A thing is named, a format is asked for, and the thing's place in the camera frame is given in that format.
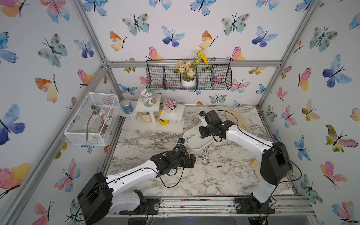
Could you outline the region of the white plastic storage box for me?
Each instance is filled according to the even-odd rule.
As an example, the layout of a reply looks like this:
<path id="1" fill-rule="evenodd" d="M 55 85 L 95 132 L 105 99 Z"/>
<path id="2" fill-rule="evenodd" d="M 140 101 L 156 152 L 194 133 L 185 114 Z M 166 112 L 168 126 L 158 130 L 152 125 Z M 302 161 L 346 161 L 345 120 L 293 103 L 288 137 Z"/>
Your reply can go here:
<path id="1" fill-rule="evenodd" d="M 203 127 L 203 125 L 202 123 L 199 123 L 198 125 L 194 126 L 183 134 L 183 138 L 186 140 L 187 146 L 191 150 L 196 152 L 206 150 L 206 148 L 214 142 L 212 136 L 206 138 L 201 137 L 199 129 L 201 127 Z"/>

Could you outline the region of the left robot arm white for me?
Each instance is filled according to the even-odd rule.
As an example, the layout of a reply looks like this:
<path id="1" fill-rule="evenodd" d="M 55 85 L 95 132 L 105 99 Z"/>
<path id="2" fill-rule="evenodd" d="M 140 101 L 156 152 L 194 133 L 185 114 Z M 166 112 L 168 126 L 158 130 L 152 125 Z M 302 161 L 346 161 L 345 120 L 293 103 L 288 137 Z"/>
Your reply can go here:
<path id="1" fill-rule="evenodd" d="M 172 151 L 153 155 L 145 163 L 125 172 L 104 176 L 101 172 L 93 175 L 78 194 L 79 207 L 72 218 L 77 222 L 93 225 L 110 212 L 142 213 L 147 200 L 134 186 L 162 175 L 171 170 L 194 168 L 196 157 L 189 154 L 179 139 Z"/>

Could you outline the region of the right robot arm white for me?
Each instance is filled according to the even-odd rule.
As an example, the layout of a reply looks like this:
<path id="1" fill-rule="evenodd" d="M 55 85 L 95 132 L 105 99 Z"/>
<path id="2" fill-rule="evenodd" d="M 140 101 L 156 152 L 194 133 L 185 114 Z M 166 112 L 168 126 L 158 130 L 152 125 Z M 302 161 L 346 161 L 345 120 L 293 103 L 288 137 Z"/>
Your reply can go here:
<path id="1" fill-rule="evenodd" d="M 282 142 L 272 143 L 256 137 L 230 120 L 222 121 L 214 110 L 201 111 L 199 118 L 202 121 L 199 128 L 202 138 L 211 136 L 232 141 L 249 150 L 260 160 L 262 179 L 251 198 L 255 203 L 267 202 L 279 183 L 293 169 L 286 146 Z"/>

